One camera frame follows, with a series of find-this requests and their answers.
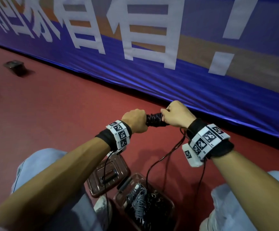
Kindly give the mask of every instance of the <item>exclamation mark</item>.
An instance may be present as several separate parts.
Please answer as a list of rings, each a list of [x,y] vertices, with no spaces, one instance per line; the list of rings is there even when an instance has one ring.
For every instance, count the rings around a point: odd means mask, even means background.
[[[258,0],[235,0],[223,38],[239,40]],[[208,73],[225,75],[234,54],[215,52]]]

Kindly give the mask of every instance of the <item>fabric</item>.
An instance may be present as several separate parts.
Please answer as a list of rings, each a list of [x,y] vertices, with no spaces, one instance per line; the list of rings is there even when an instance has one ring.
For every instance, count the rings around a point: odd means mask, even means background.
[[[0,0],[0,45],[279,138],[279,0]]]
[[[65,151],[47,148],[32,154],[18,167],[11,193],[66,153]],[[44,225],[42,230],[102,231],[84,186]]]
[[[269,174],[279,181],[279,171],[271,171]],[[213,231],[257,230],[227,184],[216,187],[212,190],[211,196],[214,203],[213,213],[215,215],[213,215],[209,222],[215,224]]]

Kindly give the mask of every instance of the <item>person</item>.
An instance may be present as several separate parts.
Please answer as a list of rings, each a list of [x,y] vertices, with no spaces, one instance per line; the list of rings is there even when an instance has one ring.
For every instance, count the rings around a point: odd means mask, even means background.
[[[161,112],[162,119],[176,127],[188,128],[196,120],[179,101],[173,101]],[[147,131],[144,110],[127,112],[121,120],[133,134]],[[69,153],[44,149],[31,155],[19,166],[12,194],[0,205],[0,230],[106,230],[109,225],[106,201],[101,197],[92,208],[83,184],[112,150],[110,145],[97,135]],[[279,230],[279,181],[234,150],[211,160],[251,225],[257,230]],[[230,224],[222,226],[230,216],[229,211],[237,212],[237,208],[224,209],[231,206],[227,204],[231,200],[226,200],[229,193],[224,191],[225,197],[215,199],[215,203],[223,199],[224,204],[215,206],[209,218],[215,226],[204,224],[205,228],[239,230],[235,225],[246,220],[235,216]]]

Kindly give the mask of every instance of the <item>fist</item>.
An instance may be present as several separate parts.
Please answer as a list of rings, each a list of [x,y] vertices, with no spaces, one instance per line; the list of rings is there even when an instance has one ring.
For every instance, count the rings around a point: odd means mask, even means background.
[[[178,100],[173,101],[166,109],[161,109],[162,121],[175,127],[188,128],[196,117]]]
[[[146,126],[146,112],[145,110],[135,109],[123,115],[124,121],[131,128],[132,133],[143,133],[148,130]]]

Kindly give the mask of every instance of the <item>red floor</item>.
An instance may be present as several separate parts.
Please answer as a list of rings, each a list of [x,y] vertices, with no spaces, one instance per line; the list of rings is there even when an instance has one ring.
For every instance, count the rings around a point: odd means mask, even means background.
[[[3,66],[13,59],[23,61],[35,73],[25,78],[13,75]],[[0,49],[0,203],[10,193],[18,165],[33,152],[47,147],[70,151],[136,108],[156,113],[161,107]],[[279,150],[229,134],[236,149],[247,158],[266,171],[279,170]],[[144,134],[134,135],[122,155],[132,172],[145,175],[180,138],[177,128],[149,128]],[[165,163],[155,166],[149,177],[160,188]],[[170,159],[165,193],[181,215],[180,230],[183,224],[188,224],[186,230],[198,228],[213,209],[211,190],[224,183],[209,161],[193,211],[193,196],[202,170],[191,168],[181,149]],[[110,197],[114,194],[115,190],[109,192]]]

